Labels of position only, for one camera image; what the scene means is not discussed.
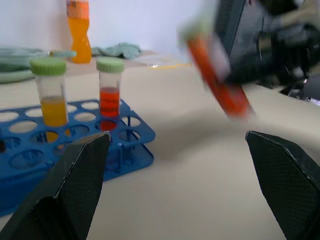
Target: table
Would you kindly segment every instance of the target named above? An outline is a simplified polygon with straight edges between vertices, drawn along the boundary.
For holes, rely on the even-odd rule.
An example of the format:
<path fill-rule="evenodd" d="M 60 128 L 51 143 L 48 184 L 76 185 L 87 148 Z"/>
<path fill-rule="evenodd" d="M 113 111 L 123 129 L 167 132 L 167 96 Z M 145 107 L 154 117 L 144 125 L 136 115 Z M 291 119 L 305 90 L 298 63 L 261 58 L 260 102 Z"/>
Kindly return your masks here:
<path fill-rule="evenodd" d="M 98 85 L 97 73 L 67 77 L 67 98 L 97 98 Z M 148 145 L 155 160 L 104 183 L 88 240 L 285 239 L 261 193 L 245 134 L 257 130 L 317 148 L 319 107 L 250 86 L 258 119 L 230 121 L 192 67 L 128 68 L 121 87 L 157 134 Z M 0 108 L 39 103 L 33 80 L 1 86 L 0 96 Z M 0 229 L 9 217 L 0 218 Z"/>

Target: test tube rack hole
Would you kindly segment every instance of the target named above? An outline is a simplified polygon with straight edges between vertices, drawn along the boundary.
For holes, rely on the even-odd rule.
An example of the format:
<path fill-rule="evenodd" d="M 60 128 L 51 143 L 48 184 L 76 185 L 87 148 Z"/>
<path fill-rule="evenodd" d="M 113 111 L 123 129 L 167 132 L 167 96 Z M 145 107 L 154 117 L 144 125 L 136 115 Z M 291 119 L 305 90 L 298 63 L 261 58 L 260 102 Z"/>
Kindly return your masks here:
<path fill-rule="evenodd" d="M 0 217 L 14 212 L 59 161 L 68 144 L 84 136 L 110 132 L 105 181 L 153 163 L 154 157 L 145 144 L 152 142 L 156 134 L 123 100 L 119 116 L 112 118 L 100 115 L 96 99 L 68 102 L 69 121 L 63 127 L 46 126 L 39 109 L 30 106 L 0 110 L 0 142 L 4 145 L 0 151 Z"/>

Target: green cloth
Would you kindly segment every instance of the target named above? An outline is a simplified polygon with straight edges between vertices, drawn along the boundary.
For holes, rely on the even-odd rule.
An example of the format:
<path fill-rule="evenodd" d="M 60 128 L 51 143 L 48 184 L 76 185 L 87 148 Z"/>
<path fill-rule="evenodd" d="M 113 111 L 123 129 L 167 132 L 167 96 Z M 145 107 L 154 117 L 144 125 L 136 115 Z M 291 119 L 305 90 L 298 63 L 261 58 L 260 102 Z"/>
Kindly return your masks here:
<path fill-rule="evenodd" d="M 124 59 L 135 59 L 140 56 L 142 50 L 138 45 L 122 42 L 116 46 L 107 48 L 94 47 L 92 48 L 92 56 L 107 56 L 107 57 L 118 57 Z"/>

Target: orange tube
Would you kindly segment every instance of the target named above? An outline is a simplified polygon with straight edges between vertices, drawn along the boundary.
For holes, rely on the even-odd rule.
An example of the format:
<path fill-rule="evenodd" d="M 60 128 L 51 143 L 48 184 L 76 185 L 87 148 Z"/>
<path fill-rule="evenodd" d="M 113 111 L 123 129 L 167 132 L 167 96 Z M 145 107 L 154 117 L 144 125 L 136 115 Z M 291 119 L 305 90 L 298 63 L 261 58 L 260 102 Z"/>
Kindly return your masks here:
<path fill-rule="evenodd" d="M 209 57 L 205 38 L 199 35 L 188 39 L 187 46 L 204 81 L 210 87 L 224 112 L 230 117 L 246 118 L 252 109 L 244 90 L 238 86 L 226 86 L 219 83 Z"/>

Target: green cap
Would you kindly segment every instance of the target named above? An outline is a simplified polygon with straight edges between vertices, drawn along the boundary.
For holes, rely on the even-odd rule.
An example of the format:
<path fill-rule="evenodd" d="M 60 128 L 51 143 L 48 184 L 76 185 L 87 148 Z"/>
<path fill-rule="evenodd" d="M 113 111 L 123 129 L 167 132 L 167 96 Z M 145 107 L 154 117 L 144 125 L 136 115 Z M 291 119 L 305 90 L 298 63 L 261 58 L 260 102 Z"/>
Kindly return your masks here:
<path fill-rule="evenodd" d="M 30 61 L 31 71 L 39 76 L 59 76 L 66 70 L 66 62 L 57 57 L 42 57 Z"/>
<path fill-rule="evenodd" d="M 110 74 L 122 73 L 125 69 L 125 63 L 117 57 L 99 57 L 96 60 L 96 69 Z"/>

